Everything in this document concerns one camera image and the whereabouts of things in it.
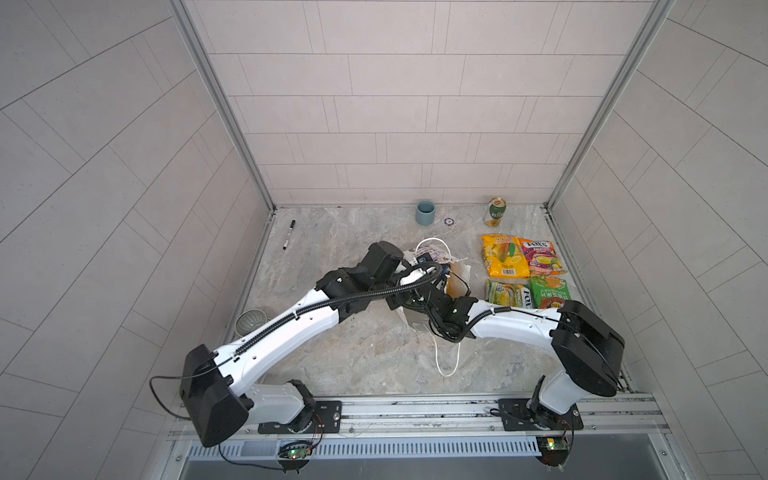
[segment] wall tile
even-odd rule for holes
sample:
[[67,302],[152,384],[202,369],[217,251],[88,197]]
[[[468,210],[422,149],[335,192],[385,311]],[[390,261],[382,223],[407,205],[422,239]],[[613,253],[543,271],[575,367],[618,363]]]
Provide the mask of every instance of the wall tile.
[[[165,341],[160,355],[157,355],[157,361],[154,362],[148,376],[166,375],[166,372],[181,372],[187,353],[200,345],[200,337],[203,335],[210,313],[214,309],[214,303],[195,286],[192,286],[191,290],[188,287],[187,291],[189,295],[184,300],[178,321],[168,334],[168,339]],[[157,396],[166,405],[170,405],[178,398],[178,380],[166,380],[153,384],[153,386]],[[149,385],[144,381],[140,387],[141,391],[138,396],[132,396],[128,401],[133,402],[135,399],[136,401],[133,402],[135,408],[165,415],[163,409],[152,396]]]
[[320,2],[328,53],[431,53],[435,4]]
[[214,53],[312,53],[301,2],[197,0]]
[[27,0],[35,14],[42,20],[48,30],[56,37],[56,41],[66,50],[67,54],[76,64],[81,64],[91,56],[85,51],[83,45],[72,30],[69,29],[56,8],[48,0]]
[[240,155],[233,149],[200,195],[200,204],[217,226],[224,222],[249,177]]
[[637,341],[694,450],[717,452],[738,449],[741,446],[739,441],[675,341],[667,323],[661,321],[643,330],[637,334]]
[[136,203],[135,210],[170,242],[212,176],[189,140]]
[[706,121],[641,73],[633,75],[615,110],[673,167],[709,128]]
[[30,336],[31,330],[0,319],[0,369],[5,370]]
[[243,239],[246,227],[247,224],[243,222],[240,215],[234,209],[230,210],[203,262],[200,275],[205,277],[205,280],[208,280],[216,290],[221,291],[224,286],[224,280],[227,278],[227,272]]
[[213,242],[214,236],[195,214],[190,214],[136,300],[134,310],[169,330]]
[[2,113],[8,116],[24,133],[48,152],[62,167],[71,174],[78,171],[85,163],[82,157],[70,147],[63,138],[59,137],[39,115],[33,111],[24,100],[18,100],[3,108]]
[[300,134],[299,143],[308,164],[374,164],[374,134]]
[[661,159],[652,163],[631,193],[694,276],[744,246],[739,236]]
[[648,227],[643,230],[643,233],[638,235],[636,239],[632,240],[632,243],[624,248],[624,255],[629,259],[629,261],[632,261],[635,255],[641,252],[650,242],[653,241],[654,238],[658,236],[659,230],[656,230],[656,227],[653,224],[648,225]]
[[[572,212],[569,204],[565,205]],[[587,247],[626,318],[633,319],[654,305],[646,287],[605,225],[587,240]]]
[[123,220],[134,232],[147,241],[160,255],[165,253],[168,242],[136,210],[131,209]]
[[437,131],[512,133],[523,102],[521,97],[441,97]]
[[149,186],[204,122],[192,88],[182,82],[132,121],[110,147]]
[[51,415],[0,407],[3,475],[27,478],[60,423]]
[[598,314],[609,326],[614,328],[624,339],[624,365],[630,365],[643,358],[643,351],[632,335],[627,320],[616,303],[613,293],[605,283],[604,274],[598,269],[595,262],[590,262],[582,269],[584,279],[589,285],[589,292],[597,304]]
[[461,94],[557,95],[571,59],[570,55],[467,55]]
[[558,7],[554,11],[554,17],[552,17],[552,23],[547,30],[547,39],[544,42],[544,47],[541,49],[542,54],[553,54],[554,50],[558,47],[560,36],[563,34],[563,27],[568,20],[568,16],[571,14],[572,6],[573,2],[558,2]]
[[598,97],[539,97],[525,131],[580,134],[599,103]]
[[622,250],[650,225],[643,209],[606,164],[585,190]]
[[744,350],[739,337],[664,238],[650,242],[632,260],[632,267],[694,367]]
[[168,331],[150,322],[133,310],[128,312],[128,316],[125,317],[123,328],[139,335],[145,340],[149,340],[157,346],[163,346],[165,339],[168,337]]
[[755,359],[746,350],[696,369],[701,381],[706,386],[749,375],[760,370],[760,365],[755,362]]
[[445,53],[538,54],[555,7],[544,2],[453,2]]
[[637,335],[651,325],[661,320],[661,312],[655,305],[629,321],[632,333]]
[[554,52],[624,55],[649,7],[646,2],[575,2]]
[[720,81],[723,75],[725,75],[725,72],[728,71],[730,66],[733,65],[740,55],[739,52],[726,47],[725,50],[723,50],[723,53],[720,54],[720,57],[717,57],[717,60],[710,67],[699,84],[696,85],[694,90],[688,95],[685,104],[694,110],[699,108],[699,105],[704,98],[710,94],[717,82]]
[[366,204],[413,204],[422,200],[442,202],[442,188],[366,188]]
[[623,58],[623,55],[575,55],[558,95],[603,95]]
[[448,19],[451,2],[435,2],[435,20],[432,26],[432,53],[444,54],[448,36]]
[[236,54],[208,55],[216,76],[226,95],[253,95],[245,76],[240,56]]
[[254,95],[351,95],[346,55],[240,55]]
[[552,188],[558,182],[562,171],[562,165],[514,164],[506,186]]
[[445,204],[487,204],[492,198],[490,195],[514,199],[517,192],[516,188],[446,188],[442,201]]
[[763,286],[766,281],[768,266],[758,263],[709,293],[715,306],[764,369],[768,367],[768,347],[762,340],[768,334],[768,328],[759,303],[749,299],[759,298],[764,294]]
[[696,111],[763,163],[768,162],[768,66],[739,57]]
[[584,268],[587,266],[587,263],[592,260],[592,255],[589,253],[589,249],[587,248],[584,239],[581,238],[581,233],[578,231],[573,218],[571,218],[571,214],[568,212],[565,203],[558,202],[554,206],[552,213],[553,218],[560,227],[560,232],[568,245],[568,250],[571,252],[576,267]]
[[568,208],[568,212],[570,212],[574,223],[576,223],[576,227],[582,233],[589,227],[592,220],[598,216],[598,210],[592,204],[592,200],[589,200],[586,192],[584,192],[584,188],[576,181],[571,180],[568,183],[568,186],[563,191],[562,201]]
[[8,117],[0,114],[0,238],[16,228],[69,177]]
[[768,399],[768,377],[764,372],[718,383],[709,388],[712,397],[739,437],[757,471],[768,474],[766,446],[760,442],[761,432],[768,429],[768,416],[763,411]]
[[336,169],[327,165],[266,165],[264,170],[275,188],[339,188]]
[[321,97],[237,97],[237,103],[252,134],[328,132]]
[[159,350],[119,330],[30,478],[94,478]]
[[160,96],[157,82],[127,41],[33,91],[25,101],[88,159]]
[[469,134],[387,134],[387,163],[462,164]]
[[123,428],[157,435],[160,433],[163,422],[165,422],[165,415],[158,415],[146,410],[131,409],[123,423]]
[[760,0],[711,0],[692,28],[765,64],[768,63],[766,15],[768,5]]
[[26,2],[3,2],[0,18],[4,107],[74,67],[74,62]]
[[362,188],[300,188],[291,189],[291,198],[299,205],[364,204]]
[[182,81],[194,71],[192,57],[172,18],[155,25],[142,35],[171,85]]
[[0,375],[2,406],[63,417],[67,415],[77,396],[78,394],[71,390],[33,382],[8,373]]
[[724,46],[675,22],[666,21],[638,70],[680,101],[685,101]]
[[605,121],[592,146],[621,181],[648,151],[648,144],[615,111]]
[[144,192],[108,148],[0,243],[0,316],[37,328]]
[[8,373],[82,389],[160,257],[121,224],[11,362]]
[[501,165],[441,165],[432,169],[432,187],[495,187]]
[[156,438],[149,433],[121,429],[96,479],[139,478]]
[[696,278],[705,292],[710,292],[736,275],[760,263],[760,257],[749,247],[744,247]]
[[336,113],[346,133],[423,132],[427,97],[336,97]]
[[422,184],[421,165],[347,165],[351,188],[416,188]]
[[464,55],[350,55],[355,95],[458,95]]
[[230,154],[234,147],[230,135],[227,133],[227,129],[221,120],[221,116],[216,113],[208,118],[203,126],[200,127],[199,132],[208,150],[214,156],[214,160],[217,164],[221,165],[224,158]]

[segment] fox's candy bag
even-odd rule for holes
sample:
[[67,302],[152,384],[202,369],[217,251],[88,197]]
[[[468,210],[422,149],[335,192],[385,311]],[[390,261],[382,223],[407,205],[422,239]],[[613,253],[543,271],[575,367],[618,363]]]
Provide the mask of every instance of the fox's candy bag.
[[526,240],[520,237],[515,237],[514,242],[528,261],[531,275],[561,275],[567,273],[563,270],[562,260],[554,252],[554,244],[552,242]]

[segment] green snack bag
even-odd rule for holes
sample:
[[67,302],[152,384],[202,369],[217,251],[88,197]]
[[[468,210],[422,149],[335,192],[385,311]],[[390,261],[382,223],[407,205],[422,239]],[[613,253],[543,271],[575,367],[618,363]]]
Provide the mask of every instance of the green snack bag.
[[531,292],[536,308],[560,308],[571,299],[565,280],[556,276],[532,276]]

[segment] white string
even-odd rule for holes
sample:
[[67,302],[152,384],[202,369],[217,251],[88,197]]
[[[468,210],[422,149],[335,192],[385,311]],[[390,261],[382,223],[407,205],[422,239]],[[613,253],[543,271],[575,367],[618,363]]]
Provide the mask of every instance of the white string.
[[435,340],[434,335],[430,335],[429,337],[432,339],[432,341],[435,344],[435,366],[437,366],[437,371],[440,372],[440,375],[444,376],[445,378],[448,378],[454,373],[456,373],[456,369],[458,368],[458,359],[462,357],[462,344],[461,343],[458,344],[458,350],[456,350],[456,364],[453,366],[453,371],[450,372],[448,375],[446,375],[440,369],[440,364],[437,363],[437,340]]
[[445,245],[445,249],[448,251],[448,257],[449,257],[449,259],[452,259],[452,258],[453,258],[453,256],[451,255],[451,249],[450,249],[450,248],[448,248],[448,244],[447,244],[445,241],[443,241],[443,240],[439,239],[438,237],[430,237],[430,238],[425,238],[424,240],[420,241],[420,242],[419,242],[419,244],[418,244],[418,245],[416,245],[416,250],[415,250],[415,255],[416,255],[417,257],[419,256],[419,247],[422,245],[422,243],[424,243],[424,242],[426,242],[426,241],[428,241],[428,240],[437,240],[438,242],[441,242],[443,245]]

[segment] yellow snack bag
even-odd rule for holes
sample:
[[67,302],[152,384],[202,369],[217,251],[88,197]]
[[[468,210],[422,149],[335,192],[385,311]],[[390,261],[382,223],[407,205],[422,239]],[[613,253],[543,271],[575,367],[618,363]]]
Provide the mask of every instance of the yellow snack bag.
[[509,235],[483,235],[482,259],[492,278],[528,278],[531,271],[522,250]]

